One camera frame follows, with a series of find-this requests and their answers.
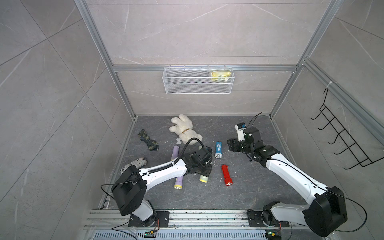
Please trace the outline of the green flashlight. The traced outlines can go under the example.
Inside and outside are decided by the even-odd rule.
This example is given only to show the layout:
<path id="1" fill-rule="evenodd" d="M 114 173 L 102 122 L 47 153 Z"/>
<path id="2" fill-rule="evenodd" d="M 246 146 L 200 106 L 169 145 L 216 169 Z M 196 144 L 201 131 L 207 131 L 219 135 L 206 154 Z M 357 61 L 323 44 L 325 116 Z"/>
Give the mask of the green flashlight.
<path id="1" fill-rule="evenodd" d="M 201 182 L 203 182 L 203 183 L 207 183 L 208 180 L 209 180 L 209 177 L 206 177 L 206 176 L 201 175 L 200 178 L 199 178 L 199 180 L 200 180 Z"/>

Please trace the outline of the blue flashlight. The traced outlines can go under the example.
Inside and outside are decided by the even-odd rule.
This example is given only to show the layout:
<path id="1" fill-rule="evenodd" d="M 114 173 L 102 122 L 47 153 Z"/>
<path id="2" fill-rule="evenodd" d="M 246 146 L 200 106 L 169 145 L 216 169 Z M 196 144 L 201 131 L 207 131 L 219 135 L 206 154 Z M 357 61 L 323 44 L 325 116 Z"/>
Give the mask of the blue flashlight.
<path id="1" fill-rule="evenodd" d="M 215 152 L 215 158 L 221 159 L 223 157 L 222 153 L 222 142 L 216 142 L 216 152 Z"/>

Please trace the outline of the red flashlight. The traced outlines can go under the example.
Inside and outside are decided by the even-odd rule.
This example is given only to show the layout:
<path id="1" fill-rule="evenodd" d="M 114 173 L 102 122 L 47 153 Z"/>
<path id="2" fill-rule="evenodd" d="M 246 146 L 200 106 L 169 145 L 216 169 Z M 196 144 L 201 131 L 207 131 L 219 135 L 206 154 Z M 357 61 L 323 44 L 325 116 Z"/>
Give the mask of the red flashlight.
<path id="1" fill-rule="evenodd" d="M 227 165 L 222 165 L 221 168 L 222 168 L 222 172 L 223 172 L 223 176 L 224 176 L 225 185 L 226 186 L 231 186 L 233 184 L 233 180 L 232 180 L 232 178 L 230 176 L 230 173 L 229 173 L 229 170 L 228 170 L 228 166 Z"/>

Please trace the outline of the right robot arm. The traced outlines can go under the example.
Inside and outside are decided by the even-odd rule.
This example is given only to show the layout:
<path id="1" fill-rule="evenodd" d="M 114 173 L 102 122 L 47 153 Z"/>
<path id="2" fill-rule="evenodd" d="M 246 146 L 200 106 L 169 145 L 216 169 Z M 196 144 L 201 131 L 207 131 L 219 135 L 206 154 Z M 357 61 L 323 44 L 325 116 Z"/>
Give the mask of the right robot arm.
<path id="1" fill-rule="evenodd" d="M 253 126 L 256 117 L 249 124 L 235 126 L 237 138 L 227 140 L 229 150 L 245 154 L 272 171 L 295 189 L 306 201 L 304 205 L 285 204 L 274 201 L 264 206 L 260 219 L 267 227 L 281 222 L 291 222 L 311 229 L 320 237 L 327 237 L 347 222 L 346 201 L 348 198 L 338 187 L 328 187 L 293 165 L 273 146 L 264 144 L 261 134 Z"/>

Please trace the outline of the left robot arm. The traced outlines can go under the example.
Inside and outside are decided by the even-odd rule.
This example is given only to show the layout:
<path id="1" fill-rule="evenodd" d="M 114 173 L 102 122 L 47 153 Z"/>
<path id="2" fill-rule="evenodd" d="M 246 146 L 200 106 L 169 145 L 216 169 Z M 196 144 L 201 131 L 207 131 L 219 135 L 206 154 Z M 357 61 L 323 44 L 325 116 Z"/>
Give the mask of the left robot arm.
<path id="1" fill-rule="evenodd" d="M 103 184 L 101 189 L 111 186 L 112 192 L 107 195 L 115 200 L 120 214 L 134 216 L 142 226 L 149 227 L 157 221 L 157 213 L 152 204 L 144 199 L 146 192 L 163 182 L 188 174 L 208 177 L 212 171 L 212 160 L 212 148 L 197 138 L 191 138 L 176 159 L 147 169 L 132 165 L 115 183 Z"/>

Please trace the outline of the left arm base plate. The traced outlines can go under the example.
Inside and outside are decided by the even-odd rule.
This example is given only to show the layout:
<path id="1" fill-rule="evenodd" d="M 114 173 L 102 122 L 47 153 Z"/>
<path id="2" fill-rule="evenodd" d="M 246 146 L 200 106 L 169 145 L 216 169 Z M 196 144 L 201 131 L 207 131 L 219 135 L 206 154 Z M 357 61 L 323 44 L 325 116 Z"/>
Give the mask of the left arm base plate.
<path id="1" fill-rule="evenodd" d="M 130 221 L 128 223 L 129 227 L 137 227 L 137 228 L 167 228 L 170 220 L 170 212 L 169 211 L 159 211 L 155 212 L 151 217 L 147 220 L 142 221 L 139 217 L 135 215 L 131 215 Z"/>

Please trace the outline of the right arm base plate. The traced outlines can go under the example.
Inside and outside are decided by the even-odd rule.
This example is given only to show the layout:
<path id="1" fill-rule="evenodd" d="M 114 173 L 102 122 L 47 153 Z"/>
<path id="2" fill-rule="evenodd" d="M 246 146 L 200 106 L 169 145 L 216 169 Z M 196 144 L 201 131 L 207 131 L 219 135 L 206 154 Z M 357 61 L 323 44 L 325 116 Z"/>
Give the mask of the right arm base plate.
<path id="1" fill-rule="evenodd" d="M 276 220 L 270 212 L 265 211 L 254 211 L 249 209 L 247 210 L 247 218 L 251 228 L 288 228 L 290 226 L 289 222 L 280 222 Z"/>

